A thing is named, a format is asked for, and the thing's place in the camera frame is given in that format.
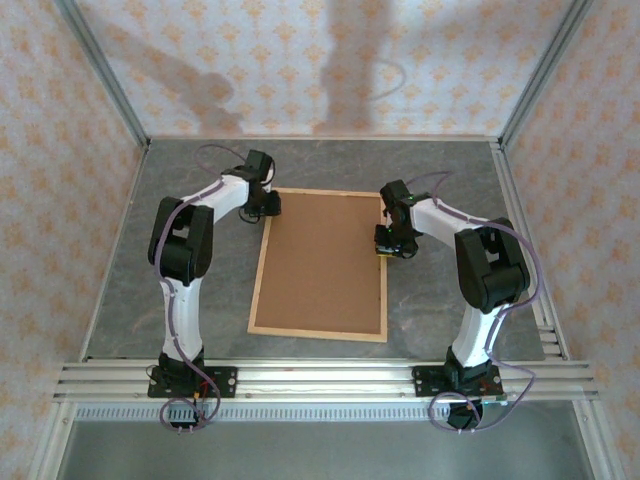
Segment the black electronics box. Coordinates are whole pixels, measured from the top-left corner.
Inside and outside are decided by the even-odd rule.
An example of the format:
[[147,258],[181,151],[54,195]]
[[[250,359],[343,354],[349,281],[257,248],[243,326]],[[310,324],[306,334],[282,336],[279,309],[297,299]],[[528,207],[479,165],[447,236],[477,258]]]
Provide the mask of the black electronics box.
[[447,424],[456,429],[471,431],[476,429],[483,417],[483,406],[479,402],[451,403]]

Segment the grey metal panel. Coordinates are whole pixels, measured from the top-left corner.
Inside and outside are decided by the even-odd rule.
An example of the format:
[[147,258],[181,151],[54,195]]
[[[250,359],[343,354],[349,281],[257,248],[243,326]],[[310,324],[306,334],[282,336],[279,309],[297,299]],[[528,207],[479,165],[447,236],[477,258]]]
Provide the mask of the grey metal panel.
[[178,435],[80,422],[58,480],[594,480],[578,439],[544,425],[465,436],[410,422],[238,422]]

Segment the aluminium back rail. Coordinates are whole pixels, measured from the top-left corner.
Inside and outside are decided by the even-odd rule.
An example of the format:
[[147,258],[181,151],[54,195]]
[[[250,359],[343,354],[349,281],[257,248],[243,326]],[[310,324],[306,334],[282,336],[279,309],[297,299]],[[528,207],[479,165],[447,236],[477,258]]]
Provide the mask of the aluminium back rail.
[[311,134],[311,135],[285,135],[285,134],[217,134],[209,136],[187,135],[149,135],[148,141],[160,140],[292,140],[292,141],[428,141],[428,142],[486,142],[500,143],[501,138],[486,135],[356,135],[356,134]]

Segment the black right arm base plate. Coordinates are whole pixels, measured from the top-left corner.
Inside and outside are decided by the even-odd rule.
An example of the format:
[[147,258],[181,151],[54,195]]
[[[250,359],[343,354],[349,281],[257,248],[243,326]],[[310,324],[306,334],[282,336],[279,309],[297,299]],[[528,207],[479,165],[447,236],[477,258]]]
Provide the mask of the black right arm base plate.
[[412,378],[417,397],[434,397],[445,392],[468,397],[504,394],[499,369],[491,363],[461,369],[451,365],[414,366]]

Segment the aluminium side rail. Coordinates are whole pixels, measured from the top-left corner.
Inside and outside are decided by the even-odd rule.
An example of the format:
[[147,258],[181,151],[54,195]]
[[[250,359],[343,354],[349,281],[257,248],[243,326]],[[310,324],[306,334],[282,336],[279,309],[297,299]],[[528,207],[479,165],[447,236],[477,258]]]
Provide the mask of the aluminium side rail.
[[139,179],[140,179],[140,175],[141,172],[143,170],[144,167],[144,163],[146,161],[146,158],[148,156],[148,152],[150,150],[150,146],[151,146],[151,141],[148,141],[148,143],[146,145],[143,146],[142,150],[141,150],[141,154],[140,157],[137,161],[135,170],[133,172],[132,178],[131,178],[131,182],[129,184],[128,190],[127,190],[127,194],[124,200],[124,206],[118,221],[118,224],[116,226],[116,230],[115,230],[115,237],[114,237],[114,241],[110,250],[110,254],[109,257],[107,259],[107,264],[106,267],[104,269],[103,272],[103,276],[102,276],[102,280],[101,280],[101,284],[98,290],[98,294],[97,294],[97,299],[91,314],[91,317],[89,319],[89,322],[87,324],[87,328],[85,330],[85,334],[83,337],[83,341],[81,344],[81,348],[80,348],[80,352],[77,356],[77,360],[80,362],[85,362],[88,358],[87,352],[88,352],[88,348],[91,342],[91,338],[93,336],[93,333],[95,331],[95,327],[97,325],[98,319],[99,319],[99,315],[100,315],[100,311],[101,311],[101,306],[102,306],[102,302],[103,302],[103,298],[104,298],[104,294],[105,291],[107,289],[108,283],[109,283],[109,278],[110,278],[110,274],[111,274],[111,269],[114,265],[114,261],[115,261],[115,257],[118,251],[118,247],[120,244],[120,240],[121,240],[121,235],[122,232],[124,230],[124,226],[127,220],[127,216],[128,216],[128,212],[130,209],[130,205],[131,202],[133,201],[133,198],[135,196],[136,190],[137,190],[137,186],[139,183]]
[[[490,147],[508,217],[514,229],[531,245],[534,245],[534,238],[525,218],[524,207],[519,198],[506,153],[496,142],[491,143]],[[527,250],[524,250],[524,255],[531,273],[531,285],[528,293],[533,295],[538,292],[537,299],[531,304],[531,310],[536,321],[545,360],[568,361],[571,357],[548,288],[545,283],[541,286],[538,285],[534,261]]]

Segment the wide aluminium base rail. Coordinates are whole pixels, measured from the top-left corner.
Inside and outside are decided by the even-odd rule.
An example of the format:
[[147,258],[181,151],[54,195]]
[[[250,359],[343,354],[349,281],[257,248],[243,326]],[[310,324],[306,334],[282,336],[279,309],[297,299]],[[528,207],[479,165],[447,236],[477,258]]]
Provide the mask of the wide aluminium base rail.
[[[237,402],[425,402],[415,395],[412,368],[432,362],[405,360],[233,360],[238,369]],[[63,366],[54,399],[75,402],[143,401],[150,362],[105,360]],[[591,400],[599,397],[587,362],[517,362],[502,368],[501,396],[488,401]]]

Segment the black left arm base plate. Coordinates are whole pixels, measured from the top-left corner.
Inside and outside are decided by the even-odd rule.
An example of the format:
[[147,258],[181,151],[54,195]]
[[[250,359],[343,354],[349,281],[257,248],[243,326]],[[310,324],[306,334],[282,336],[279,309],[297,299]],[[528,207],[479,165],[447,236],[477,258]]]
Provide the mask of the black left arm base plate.
[[[230,366],[205,366],[204,373],[218,388],[221,398],[234,398],[238,369]],[[150,372],[147,396],[150,398],[214,399],[211,385],[191,368],[171,372],[154,366]]]

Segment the aluminium corner post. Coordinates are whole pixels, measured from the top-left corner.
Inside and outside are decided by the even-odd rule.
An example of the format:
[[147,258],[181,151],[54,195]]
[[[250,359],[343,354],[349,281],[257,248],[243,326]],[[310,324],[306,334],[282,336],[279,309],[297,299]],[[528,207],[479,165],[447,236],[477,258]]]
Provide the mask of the aluminium corner post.
[[76,0],[53,0],[84,55],[98,76],[135,143],[146,151],[151,138],[131,105],[94,32]]
[[554,73],[572,38],[578,32],[593,2],[594,0],[571,0],[569,8],[536,64],[501,135],[498,137],[498,145],[502,151],[506,151],[516,139],[519,130],[535,107],[539,96]]

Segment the aluminium leg post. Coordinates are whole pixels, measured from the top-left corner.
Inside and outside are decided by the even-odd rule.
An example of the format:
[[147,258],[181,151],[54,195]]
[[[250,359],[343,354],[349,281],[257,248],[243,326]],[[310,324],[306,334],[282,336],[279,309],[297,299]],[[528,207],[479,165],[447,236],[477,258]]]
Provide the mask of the aluminium leg post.
[[54,403],[41,439],[36,448],[27,480],[56,480],[71,429],[77,405],[73,402]]
[[618,480],[618,468],[611,447],[611,433],[598,400],[574,400],[573,409],[589,465],[595,480]]

